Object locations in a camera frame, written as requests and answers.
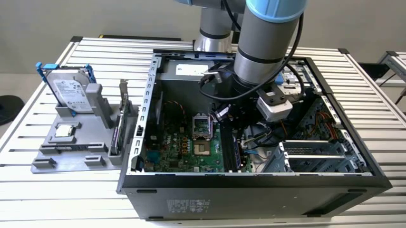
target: cable connector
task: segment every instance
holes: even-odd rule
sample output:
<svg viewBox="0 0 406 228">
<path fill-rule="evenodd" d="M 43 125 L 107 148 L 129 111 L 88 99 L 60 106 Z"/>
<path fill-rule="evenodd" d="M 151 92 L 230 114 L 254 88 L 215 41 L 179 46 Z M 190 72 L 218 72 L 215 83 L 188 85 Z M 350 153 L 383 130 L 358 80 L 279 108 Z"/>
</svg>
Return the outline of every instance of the cable connector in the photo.
<svg viewBox="0 0 406 228">
<path fill-rule="evenodd" d="M 216 73 L 218 72 L 204 72 L 204 76 L 200 78 L 200 81 L 199 81 L 199 84 L 202 85 L 206 85 L 207 83 L 210 83 L 214 78 L 216 77 Z"/>
</svg>

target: robotic arm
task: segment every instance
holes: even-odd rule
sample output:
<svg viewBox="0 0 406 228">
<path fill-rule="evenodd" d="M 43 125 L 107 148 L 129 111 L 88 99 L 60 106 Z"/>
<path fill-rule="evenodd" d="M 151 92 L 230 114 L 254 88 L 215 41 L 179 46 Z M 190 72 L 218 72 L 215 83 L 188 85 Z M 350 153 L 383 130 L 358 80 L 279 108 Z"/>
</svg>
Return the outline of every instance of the robotic arm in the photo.
<svg viewBox="0 0 406 228">
<path fill-rule="evenodd" d="M 242 82 L 258 85 L 279 68 L 307 0 L 176 0 L 200 6 L 198 51 L 231 51 L 231 19 L 226 12 L 243 14 L 234 71 Z"/>
</svg>

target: black cable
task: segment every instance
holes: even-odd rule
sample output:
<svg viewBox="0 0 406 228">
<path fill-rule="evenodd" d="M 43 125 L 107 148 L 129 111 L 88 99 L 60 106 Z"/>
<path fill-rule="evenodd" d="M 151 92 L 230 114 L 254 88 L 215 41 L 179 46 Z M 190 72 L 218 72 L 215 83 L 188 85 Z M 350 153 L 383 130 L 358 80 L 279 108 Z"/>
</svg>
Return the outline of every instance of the black cable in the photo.
<svg viewBox="0 0 406 228">
<path fill-rule="evenodd" d="M 399 98 L 397 99 L 395 103 L 394 103 L 395 105 L 401 102 L 402 98 L 403 98 L 403 96 L 401 95 Z"/>
<path fill-rule="evenodd" d="M 238 21 L 236 21 L 234 15 L 232 15 L 232 12 L 231 12 L 231 9 L 230 9 L 227 0 L 222 0 L 222 2 L 223 2 L 223 5 L 224 5 L 227 14 L 228 14 L 228 16 L 230 16 L 230 19 L 231 19 L 231 21 L 232 21 L 232 24 L 234 24 L 234 26 L 235 26 L 235 27 L 239 29 L 239 31 L 240 31 L 242 27 L 240 27 L 240 25 L 239 25 L 239 23 L 238 23 Z"/>
<path fill-rule="evenodd" d="M 298 71 L 292 68 L 292 66 L 290 64 L 286 65 L 287 68 L 291 70 L 292 74 L 296 76 L 298 80 L 299 80 L 299 84 L 300 84 L 300 93 L 299 93 L 299 98 L 296 101 L 299 101 L 304 95 L 304 83 L 303 83 L 303 79 L 298 73 Z"/>
<path fill-rule="evenodd" d="M 263 83 L 258 84 L 252 89 L 250 89 L 247 92 L 244 92 L 243 94 L 240 94 L 240 95 L 238 95 L 235 97 L 218 97 L 218 96 L 212 96 L 212 95 L 207 94 L 202 90 L 203 85 L 206 85 L 210 82 L 210 80 L 202 80 L 199 82 L 200 93 L 204 96 L 207 96 L 208 98 L 219 100 L 219 101 L 232 101 L 232 100 L 240 99 L 240 98 L 246 97 L 247 95 L 250 95 L 251 93 L 254 93 L 264 84 L 267 84 L 271 80 L 274 80 L 274 78 L 278 76 L 278 74 L 282 71 L 282 69 L 286 67 L 286 65 L 287 65 L 287 63 L 288 63 L 288 61 L 290 61 L 290 59 L 291 59 L 291 57 L 294 55 L 294 52 L 296 51 L 298 45 L 299 45 L 300 36 L 302 36 L 302 30 L 303 30 L 303 14 L 300 15 L 300 18 L 299 18 L 299 26 L 298 26 L 296 38 L 294 40 L 291 51 L 290 51 L 288 55 L 286 56 L 282 65 L 279 66 L 279 68 L 274 72 L 272 76 Z"/>
<path fill-rule="evenodd" d="M 379 87 L 387 82 L 389 79 L 391 79 L 395 76 L 395 73 L 381 83 Z"/>
</svg>

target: aluminum table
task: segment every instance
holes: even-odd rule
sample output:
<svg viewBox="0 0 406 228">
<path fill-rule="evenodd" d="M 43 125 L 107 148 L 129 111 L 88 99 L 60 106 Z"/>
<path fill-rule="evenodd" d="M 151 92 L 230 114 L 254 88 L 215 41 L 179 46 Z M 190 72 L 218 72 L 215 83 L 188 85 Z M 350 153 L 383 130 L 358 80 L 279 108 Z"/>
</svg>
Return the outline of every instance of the aluminum table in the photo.
<svg viewBox="0 0 406 228">
<path fill-rule="evenodd" d="M 191 42 L 83 38 L 56 63 L 89 63 L 103 96 L 119 103 L 119 80 L 140 104 L 152 49 L 191 50 Z M 298 48 L 311 57 L 393 189 L 332 218 L 147 222 L 115 192 L 119 171 L 32 174 L 31 162 L 56 116 L 56 100 L 41 83 L 0 139 L 0 227 L 406 227 L 406 117 L 352 59 L 338 49 Z"/>
</svg>

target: sticker label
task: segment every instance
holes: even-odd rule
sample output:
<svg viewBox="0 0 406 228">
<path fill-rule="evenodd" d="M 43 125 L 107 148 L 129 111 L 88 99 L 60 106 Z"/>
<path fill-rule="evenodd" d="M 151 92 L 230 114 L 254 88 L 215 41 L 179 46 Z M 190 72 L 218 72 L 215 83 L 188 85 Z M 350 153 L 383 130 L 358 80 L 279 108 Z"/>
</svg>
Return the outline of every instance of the sticker label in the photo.
<svg viewBox="0 0 406 228">
<path fill-rule="evenodd" d="M 194 64 L 176 65 L 176 75 L 203 76 L 203 73 L 207 70 L 208 70 L 208 65 L 194 65 Z"/>
<path fill-rule="evenodd" d="M 167 208 L 171 213 L 206 213 L 210 199 L 168 199 Z"/>
<path fill-rule="evenodd" d="M 77 81 L 57 79 L 53 83 L 60 97 L 69 109 L 76 112 L 92 111 L 81 84 Z"/>
</svg>

